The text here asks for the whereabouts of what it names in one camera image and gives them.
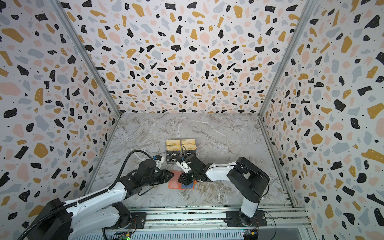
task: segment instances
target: mounting plate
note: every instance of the mounting plate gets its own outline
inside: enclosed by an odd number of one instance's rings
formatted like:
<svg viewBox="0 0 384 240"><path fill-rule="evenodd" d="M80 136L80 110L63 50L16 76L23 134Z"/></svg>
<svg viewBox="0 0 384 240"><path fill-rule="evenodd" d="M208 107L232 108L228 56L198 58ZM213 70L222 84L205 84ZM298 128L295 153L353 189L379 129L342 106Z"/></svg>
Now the mounting plate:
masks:
<svg viewBox="0 0 384 240"><path fill-rule="evenodd" d="M225 223L227 223L228 227L239 227L244 226L241 223L239 211L226 211L226 219L224 220ZM257 221L259 221L259 227L265 227L266 226L266 219L264 211L257 210L255 215L253 216L255 218L254 223L249 227L257 227Z"/></svg>

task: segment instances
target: yellow speckle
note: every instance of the yellow speckle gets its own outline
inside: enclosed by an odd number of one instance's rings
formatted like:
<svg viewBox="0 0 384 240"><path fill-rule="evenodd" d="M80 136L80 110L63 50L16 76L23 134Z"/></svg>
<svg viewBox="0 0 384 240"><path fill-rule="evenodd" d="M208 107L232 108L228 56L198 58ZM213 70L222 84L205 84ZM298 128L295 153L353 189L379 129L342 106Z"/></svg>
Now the yellow speckle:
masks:
<svg viewBox="0 0 384 240"><path fill-rule="evenodd" d="M202 15L201 13L199 13L199 12L195 12L195 11L193 11L192 12L192 15L194 16L194 17L196 17L196 18L198 18L198 17L202 17L202 18L205 18L205 16L204 15Z"/></svg>
<svg viewBox="0 0 384 240"><path fill-rule="evenodd" d="M243 9L242 9L242 7L239 7L239 6L235 5L233 7L233 10L235 11L235 14L236 14L237 18L241 18L243 16Z"/></svg>
<svg viewBox="0 0 384 240"><path fill-rule="evenodd" d="M140 5L133 3L132 7L136 11L137 15L139 15L140 17L144 17L143 8Z"/></svg>

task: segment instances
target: black speckle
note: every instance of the black speckle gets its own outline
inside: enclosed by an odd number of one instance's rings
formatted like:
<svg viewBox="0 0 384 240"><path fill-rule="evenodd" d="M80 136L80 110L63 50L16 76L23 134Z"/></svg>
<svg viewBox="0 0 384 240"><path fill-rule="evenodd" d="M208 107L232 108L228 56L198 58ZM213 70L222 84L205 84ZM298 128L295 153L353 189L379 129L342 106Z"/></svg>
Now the black speckle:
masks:
<svg viewBox="0 0 384 240"><path fill-rule="evenodd" d="M360 129L359 121L356 118L351 118L351 126L355 129Z"/></svg>

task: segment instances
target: ventilation grille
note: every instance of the ventilation grille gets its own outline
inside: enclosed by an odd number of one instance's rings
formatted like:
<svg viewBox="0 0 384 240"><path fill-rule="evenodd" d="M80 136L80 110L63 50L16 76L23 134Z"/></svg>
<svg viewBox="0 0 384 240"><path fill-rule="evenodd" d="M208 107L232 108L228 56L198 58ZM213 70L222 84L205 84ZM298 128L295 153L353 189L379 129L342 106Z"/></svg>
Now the ventilation grille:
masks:
<svg viewBox="0 0 384 240"><path fill-rule="evenodd" d="M106 233L111 239L112 233ZM242 240L243 235L238 230L189 230L189 231L148 231L136 232L132 240ZM104 240L102 233L90 233L76 240Z"/></svg>

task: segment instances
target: metal profile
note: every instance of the metal profile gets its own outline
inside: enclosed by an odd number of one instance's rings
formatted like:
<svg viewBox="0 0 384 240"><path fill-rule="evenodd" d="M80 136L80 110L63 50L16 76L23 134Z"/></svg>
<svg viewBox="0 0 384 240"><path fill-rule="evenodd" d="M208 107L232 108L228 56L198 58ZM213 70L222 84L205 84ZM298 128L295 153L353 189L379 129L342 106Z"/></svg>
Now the metal profile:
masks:
<svg viewBox="0 0 384 240"><path fill-rule="evenodd" d="M107 86L104 84L103 80L101 79L101 76L99 72L96 70L96 66L93 64L93 61L91 60L91 57L87 54L85 51L85 48L83 44L81 43L78 34L76 33L76 30L74 29L73 25L71 24L67 14L61 7L61 3L59 0L49 0L50 5L54 11L54 13L58 16L59 21L61 22L64 30L69 35L72 43L74 44L75 48L79 52L81 58L83 59L85 65L87 66L88 70L91 72L93 78L95 79L97 85L100 87L101 92L104 94L105 98L107 99L107 102L109 106L112 108L112 111L117 115L118 118L121 116L121 112L117 107L117 104L112 98L112 95L109 93L109 90Z"/></svg>
<svg viewBox="0 0 384 240"><path fill-rule="evenodd" d="M275 88L277 84L279 83L279 79L283 75L283 72L285 70L285 67L287 66L288 62L290 61L290 57L293 53L293 51L296 48L297 43L299 42L299 39L301 35L304 32L305 26L308 23L309 18L311 17L312 11L317 4L318 0L307 0L304 6L303 14L301 15L301 18L299 19L299 22L297 23L297 27L295 29L295 32L293 33L292 39L288 44L288 47L285 51L285 54L281 60L280 66L276 72L275 77L272 80L271 85L269 86L269 90L267 94L265 95L264 102L262 107L259 111L259 116L263 116L265 111L267 110L269 106L269 102L271 101L271 98L274 94Z"/></svg>

